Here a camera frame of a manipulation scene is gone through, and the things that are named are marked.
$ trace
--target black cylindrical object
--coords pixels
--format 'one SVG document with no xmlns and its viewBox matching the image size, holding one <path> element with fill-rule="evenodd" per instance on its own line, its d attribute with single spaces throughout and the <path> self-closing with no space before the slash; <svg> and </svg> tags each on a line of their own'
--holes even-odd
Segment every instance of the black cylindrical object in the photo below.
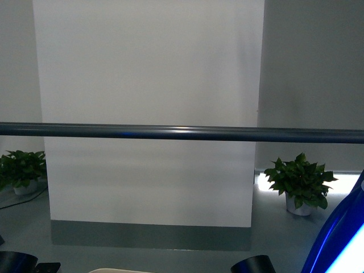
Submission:
<svg viewBox="0 0 364 273">
<path fill-rule="evenodd" d="M 364 130 L 0 122 L 0 135 L 364 144 Z"/>
<path fill-rule="evenodd" d="M 0 251 L 1 273 L 33 273 L 38 258 L 29 254 Z"/>
<path fill-rule="evenodd" d="M 233 265 L 231 273 L 276 273 L 271 260 L 266 255 L 247 258 Z"/>
</svg>

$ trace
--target gray baseboard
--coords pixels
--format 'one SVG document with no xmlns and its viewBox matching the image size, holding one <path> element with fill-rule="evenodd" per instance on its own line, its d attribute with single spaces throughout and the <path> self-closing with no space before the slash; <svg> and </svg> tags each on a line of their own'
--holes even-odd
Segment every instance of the gray baseboard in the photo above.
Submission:
<svg viewBox="0 0 364 273">
<path fill-rule="evenodd" d="M 247 251 L 250 227 L 51 221 L 55 245 Z"/>
</svg>

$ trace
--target light strip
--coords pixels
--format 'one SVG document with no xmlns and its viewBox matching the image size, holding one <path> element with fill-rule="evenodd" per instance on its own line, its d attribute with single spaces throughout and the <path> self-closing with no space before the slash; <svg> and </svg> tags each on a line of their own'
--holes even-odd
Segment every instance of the light strip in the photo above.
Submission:
<svg viewBox="0 0 364 273">
<path fill-rule="evenodd" d="M 325 185 L 332 188 L 329 189 L 329 194 L 348 194 L 353 189 L 355 183 L 359 178 L 359 175 L 334 174 L 334 177 L 338 180 L 324 183 Z M 269 189 L 271 183 L 268 182 L 268 178 L 263 173 L 256 177 L 255 183 L 258 185 L 258 189 L 260 191 L 272 191 L 272 189 Z"/>
</svg>

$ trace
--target blue curved object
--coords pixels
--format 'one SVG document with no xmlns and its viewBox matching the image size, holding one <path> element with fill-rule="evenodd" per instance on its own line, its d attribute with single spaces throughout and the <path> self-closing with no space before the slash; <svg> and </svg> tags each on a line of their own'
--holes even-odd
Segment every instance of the blue curved object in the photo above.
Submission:
<svg viewBox="0 0 364 273">
<path fill-rule="evenodd" d="M 364 272 L 364 259 L 356 257 L 364 251 L 363 180 L 364 171 L 322 227 L 301 273 Z"/>
<path fill-rule="evenodd" d="M 36 256 L 14 252 L 0 251 L 1 273 L 33 273 L 38 258 Z"/>
</svg>

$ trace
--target green leaves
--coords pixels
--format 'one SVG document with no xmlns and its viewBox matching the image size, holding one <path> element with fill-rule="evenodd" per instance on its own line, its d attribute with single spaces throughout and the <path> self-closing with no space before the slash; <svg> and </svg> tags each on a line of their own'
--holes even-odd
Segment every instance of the green leaves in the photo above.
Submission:
<svg viewBox="0 0 364 273">
<path fill-rule="evenodd" d="M 299 154 L 294 161 L 283 162 L 278 158 L 273 162 L 275 167 L 264 171 L 269 182 L 274 182 L 271 189 L 281 195 L 287 192 L 295 197 L 295 207 L 304 203 L 313 207 L 327 208 L 326 200 L 329 186 L 323 183 L 335 181 L 333 172 L 325 172 L 325 165 L 317 165 L 306 160 L 304 153 Z"/>
<path fill-rule="evenodd" d="M 7 151 L 8 155 L 0 158 L 0 191 L 4 184 L 13 187 L 27 187 L 30 180 L 47 175 L 46 155 L 44 151 L 23 152 Z"/>
</svg>

